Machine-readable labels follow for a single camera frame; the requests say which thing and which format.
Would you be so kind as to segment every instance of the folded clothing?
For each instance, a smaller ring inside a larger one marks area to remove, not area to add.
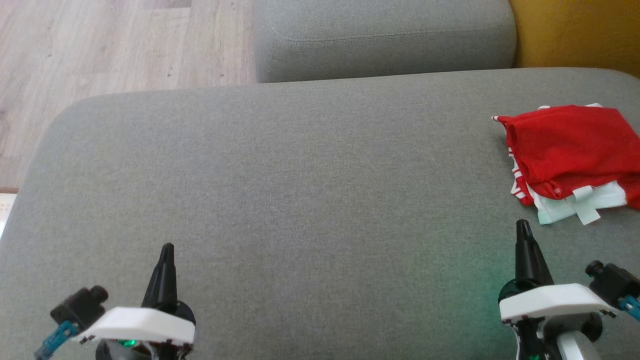
[[[514,159],[511,193],[535,204],[541,223],[572,215],[569,208],[583,222],[599,218],[595,208],[627,203],[640,209],[640,138],[618,110],[599,104],[541,107],[493,119],[504,126]],[[543,217],[543,209],[556,215]]]

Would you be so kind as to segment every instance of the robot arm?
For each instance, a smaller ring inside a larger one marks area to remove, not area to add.
[[[594,346],[602,333],[600,314],[627,312],[640,321],[640,281],[613,264],[594,261],[594,281],[555,285],[526,220],[516,224],[515,279],[500,291],[502,323],[512,328],[518,360],[599,360]]]
[[[51,311],[59,327],[35,352],[50,359],[68,339],[85,344],[100,341],[96,359],[183,359],[193,348],[195,317],[177,298],[173,245],[163,246],[141,307],[105,311],[101,286],[80,289]]]

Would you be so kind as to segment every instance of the yellow cushion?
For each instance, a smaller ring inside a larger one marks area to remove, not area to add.
[[[600,67],[640,77],[640,1],[510,0],[517,67]]]

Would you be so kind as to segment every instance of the gray sofa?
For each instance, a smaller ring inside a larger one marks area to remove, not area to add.
[[[138,306],[172,241],[190,359],[512,359],[497,296],[516,220],[556,282],[582,284],[594,259],[640,274],[640,223],[616,208],[538,225],[490,117],[600,102],[640,131],[638,99],[620,72],[503,69],[81,101],[48,130],[0,240],[0,358],[30,358],[80,287]],[[637,359],[640,327],[604,321],[602,358]]]
[[[507,0],[258,0],[260,82],[511,66]]]

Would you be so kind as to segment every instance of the white cloth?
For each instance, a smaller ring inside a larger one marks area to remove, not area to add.
[[[617,181],[611,181],[595,188],[585,186],[585,188],[589,189],[576,189],[574,195],[562,200],[540,196],[529,185],[527,187],[533,197],[533,203],[538,208],[538,220],[543,225],[551,224],[576,214],[580,221],[586,225],[600,218],[596,209],[627,205],[625,191],[618,185]]]

